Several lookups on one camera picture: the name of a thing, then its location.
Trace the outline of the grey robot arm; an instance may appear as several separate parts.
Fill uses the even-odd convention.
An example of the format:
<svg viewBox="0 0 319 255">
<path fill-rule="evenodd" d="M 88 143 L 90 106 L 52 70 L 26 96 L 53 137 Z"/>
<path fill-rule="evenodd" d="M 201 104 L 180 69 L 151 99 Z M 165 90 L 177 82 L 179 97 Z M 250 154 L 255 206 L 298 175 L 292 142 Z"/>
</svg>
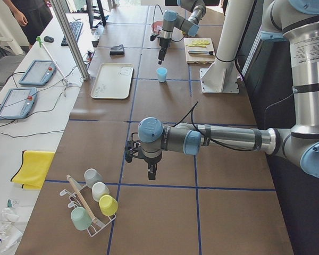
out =
<svg viewBox="0 0 319 255">
<path fill-rule="evenodd" d="M 158 63 L 164 61 L 167 49 L 172 40 L 173 29 L 177 28 L 188 36 L 194 37 L 199 29 L 199 22 L 206 14 L 206 5 L 204 1 L 177 1 L 177 5 L 189 12 L 188 19 L 183 18 L 177 12 L 166 10 L 163 16 L 162 29 L 159 33 L 159 45 L 161 47 L 158 54 Z"/>
<path fill-rule="evenodd" d="M 191 12 L 188 19 L 175 11 L 165 11 L 159 36 L 159 64 L 164 60 L 174 28 L 189 36 L 197 34 L 204 17 L 204 1 L 177 1 L 177 6 Z M 232 93 L 236 82 L 232 62 L 236 60 L 242 36 L 249 24 L 255 1 L 230 1 L 215 61 L 202 69 L 202 93 Z M 162 151 L 196 155 L 200 146 L 213 142 L 238 151 L 264 151 L 278 155 L 299 166 L 305 173 L 319 178 L 319 1 L 263 1 L 261 39 L 285 41 L 290 45 L 292 94 L 296 124 L 291 129 L 243 129 L 208 124 L 182 123 L 173 126 L 148 117 L 138 124 L 139 140 L 133 134 L 125 147 L 125 160 L 141 158 L 148 164 L 148 178 L 155 180 Z"/>
</svg>

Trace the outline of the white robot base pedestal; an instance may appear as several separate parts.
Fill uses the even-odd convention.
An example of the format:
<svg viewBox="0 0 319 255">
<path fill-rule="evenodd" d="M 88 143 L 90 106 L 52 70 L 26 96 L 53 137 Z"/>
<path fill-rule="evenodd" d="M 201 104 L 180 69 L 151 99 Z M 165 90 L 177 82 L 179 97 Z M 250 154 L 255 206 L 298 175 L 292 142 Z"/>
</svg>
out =
<svg viewBox="0 0 319 255">
<path fill-rule="evenodd" d="M 254 6 L 254 0 L 228 1 L 215 61 L 208 69 L 200 69 L 203 93 L 239 93 L 234 62 Z"/>
</svg>

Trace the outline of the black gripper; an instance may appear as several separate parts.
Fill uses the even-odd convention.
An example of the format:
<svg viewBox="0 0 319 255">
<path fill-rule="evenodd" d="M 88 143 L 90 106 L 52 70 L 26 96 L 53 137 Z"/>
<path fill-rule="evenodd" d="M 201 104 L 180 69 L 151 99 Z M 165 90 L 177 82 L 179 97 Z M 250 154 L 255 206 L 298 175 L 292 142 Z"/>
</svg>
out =
<svg viewBox="0 0 319 255">
<path fill-rule="evenodd" d="M 165 55 L 166 55 L 167 49 L 170 46 L 170 42 L 171 42 L 171 40 L 168 38 L 160 38 L 159 39 L 159 45 L 161 47 L 161 49 L 159 51 L 159 55 L 158 55 L 158 59 L 159 59 L 158 64 L 159 65 L 162 64 L 162 61 L 160 61 L 160 60 L 165 59 Z"/>
<path fill-rule="evenodd" d="M 157 163 L 160 161 L 160 157 L 147 157 L 145 156 L 145 162 L 148 164 L 148 179 L 149 180 L 156 180 L 156 170 L 157 170 Z"/>
</svg>

